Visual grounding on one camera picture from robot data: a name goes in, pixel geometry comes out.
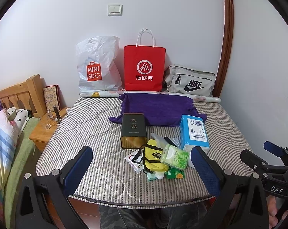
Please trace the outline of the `person's right hand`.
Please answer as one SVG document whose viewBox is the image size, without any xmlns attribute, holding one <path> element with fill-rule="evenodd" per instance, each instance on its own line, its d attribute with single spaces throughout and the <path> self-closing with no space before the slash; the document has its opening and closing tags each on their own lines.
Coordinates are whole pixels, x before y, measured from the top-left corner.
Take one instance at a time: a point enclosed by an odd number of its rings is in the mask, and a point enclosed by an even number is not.
<svg viewBox="0 0 288 229">
<path fill-rule="evenodd" d="M 269 229 L 272 229 L 279 222 L 279 220 L 276 218 L 276 214 L 278 212 L 278 209 L 276 207 L 276 197 L 272 195 L 268 196 L 267 205 L 268 205 L 268 216 L 269 216 Z"/>
</svg>

